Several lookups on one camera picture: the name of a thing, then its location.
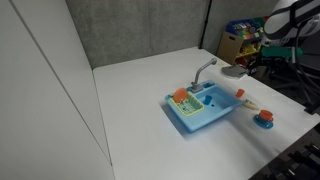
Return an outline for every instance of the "table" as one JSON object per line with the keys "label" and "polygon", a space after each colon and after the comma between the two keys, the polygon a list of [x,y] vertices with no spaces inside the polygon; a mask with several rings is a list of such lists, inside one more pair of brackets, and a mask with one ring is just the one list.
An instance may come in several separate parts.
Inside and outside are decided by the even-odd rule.
{"label": "table", "polygon": [[189,86],[213,57],[189,48],[94,70],[116,180],[248,179],[319,123],[318,115],[249,76],[222,76],[228,64],[219,59],[199,82],[244,89],[244,98],[273,112],[274,127],[258,127],[258,112],[239,107],[187,134],[164,97]]}

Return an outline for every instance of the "sink basin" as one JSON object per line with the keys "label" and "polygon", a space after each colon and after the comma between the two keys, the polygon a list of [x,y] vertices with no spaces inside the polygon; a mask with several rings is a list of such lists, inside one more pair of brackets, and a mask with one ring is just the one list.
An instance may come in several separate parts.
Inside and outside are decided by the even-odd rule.
{"label": "sink basin", "polygon": [[206,126],[242,105],[242,101],[211,80],[202,82],[200,85],[203,90],[197,93],[192,93],[190,87],[187,88],[190,98],[195,98],[197,106],[201,106],[191,115],[183,113],[180,109],[181,104],[172,100],[172,94],[165,97],[167,103],[186,126],[189,133]]}

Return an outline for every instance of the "white wall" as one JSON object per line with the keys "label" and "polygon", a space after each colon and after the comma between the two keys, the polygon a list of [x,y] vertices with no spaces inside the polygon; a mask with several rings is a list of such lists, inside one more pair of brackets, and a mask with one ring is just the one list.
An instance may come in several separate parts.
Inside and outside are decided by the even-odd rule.
{"label": "white wall", "polygon": [[114,180],[106,156],[7,0],[0,1],[0,24],[0,179]]}
{"label": "white wall", "polygon": [[94,78],[64,0],[12,0],[109,157]]}

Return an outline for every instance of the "faucet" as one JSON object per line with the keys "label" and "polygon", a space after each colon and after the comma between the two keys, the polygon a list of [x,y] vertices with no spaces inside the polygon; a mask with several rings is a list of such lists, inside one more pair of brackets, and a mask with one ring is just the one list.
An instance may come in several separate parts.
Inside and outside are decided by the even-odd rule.
{"label": "faucet", "polygon": [[201,85],[198,84],[198,80],[199,80],[199,75],[201,73],[202,70],[204,70],[206,67],[208,67],[210,64],[215,65],[217,63],[217,59],[216,58],[212,58],[209,62],[207,62],[205,65],[201,66],[196,74],[196,78],[194,80],[194,82],[191,82],[191,91],[193,93],[202,91],[203,87]]}

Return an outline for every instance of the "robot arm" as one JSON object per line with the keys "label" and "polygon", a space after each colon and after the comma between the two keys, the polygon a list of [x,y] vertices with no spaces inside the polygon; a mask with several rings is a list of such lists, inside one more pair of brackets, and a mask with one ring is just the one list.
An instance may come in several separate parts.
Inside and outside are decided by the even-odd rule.
{"label": "robot arm", "polygon": [[306,22],[300,36],[309,36],[320,29],[320,0],[280,0],[264,25],[270,40],[294,38],[297,27]]}

